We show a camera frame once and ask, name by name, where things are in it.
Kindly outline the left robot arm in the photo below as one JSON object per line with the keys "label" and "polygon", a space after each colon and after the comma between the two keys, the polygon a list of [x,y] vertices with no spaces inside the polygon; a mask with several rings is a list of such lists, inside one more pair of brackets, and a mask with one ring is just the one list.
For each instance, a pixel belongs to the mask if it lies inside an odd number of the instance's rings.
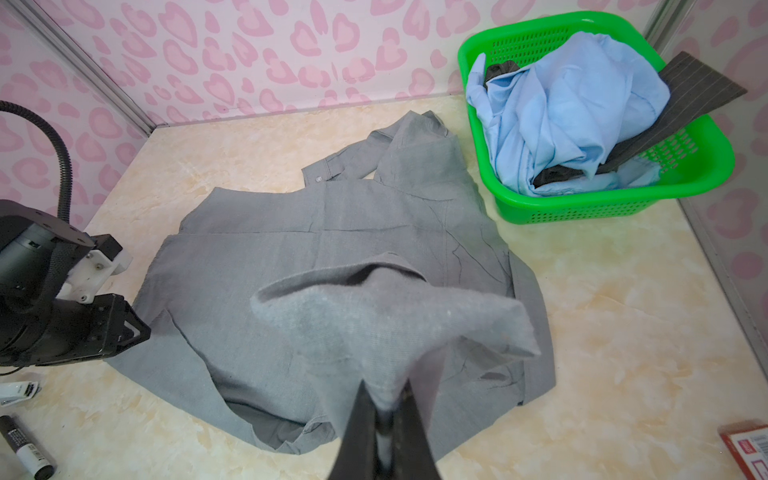
{"label": "left robot arm", "polygon": [[46,212],[1,203],[1,364],[55,366],[116,356],[150,327],[101,288],[131,255],[111,235],[90,236]]}

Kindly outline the grey long sleeve shirt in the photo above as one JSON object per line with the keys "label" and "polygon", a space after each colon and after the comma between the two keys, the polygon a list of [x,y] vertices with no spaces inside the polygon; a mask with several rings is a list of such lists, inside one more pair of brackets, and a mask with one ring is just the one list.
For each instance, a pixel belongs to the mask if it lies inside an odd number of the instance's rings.
{"label": "grey long sleeve shirt", "polygon": [[263,450],[340,437],[365,388],[413,391],[435,457],[556,383],[532,270],[432,112],[319,160],[292,193],[217,188],[167,237],[124,376]]}

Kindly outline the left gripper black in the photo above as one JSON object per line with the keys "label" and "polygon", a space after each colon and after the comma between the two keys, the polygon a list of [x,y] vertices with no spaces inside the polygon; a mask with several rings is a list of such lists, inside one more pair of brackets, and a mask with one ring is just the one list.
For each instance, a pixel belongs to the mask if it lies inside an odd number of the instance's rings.
{"label": "left gripper black", "polygon": [[150,338],[151,329],[121,295],[90,304],[56,299],[41,335],[23,352],[27,363],[76,363],[116,356]]}

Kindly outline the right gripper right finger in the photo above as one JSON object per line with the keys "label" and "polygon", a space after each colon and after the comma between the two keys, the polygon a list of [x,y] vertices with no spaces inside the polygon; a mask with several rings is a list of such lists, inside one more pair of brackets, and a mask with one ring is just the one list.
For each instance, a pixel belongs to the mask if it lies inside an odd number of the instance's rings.
{"label": "right gripper right finger", "polygon": [[441,479],[410,382],[405,384],[393,414],[391,478]]}

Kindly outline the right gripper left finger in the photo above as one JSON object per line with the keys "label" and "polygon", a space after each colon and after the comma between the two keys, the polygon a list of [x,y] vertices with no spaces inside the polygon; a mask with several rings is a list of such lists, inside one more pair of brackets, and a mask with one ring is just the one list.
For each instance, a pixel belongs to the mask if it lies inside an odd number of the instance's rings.
{"label": "right gripper left finger", "polygon": [[378,475],[377,410],[361,382],[328,480],[375,480]]}

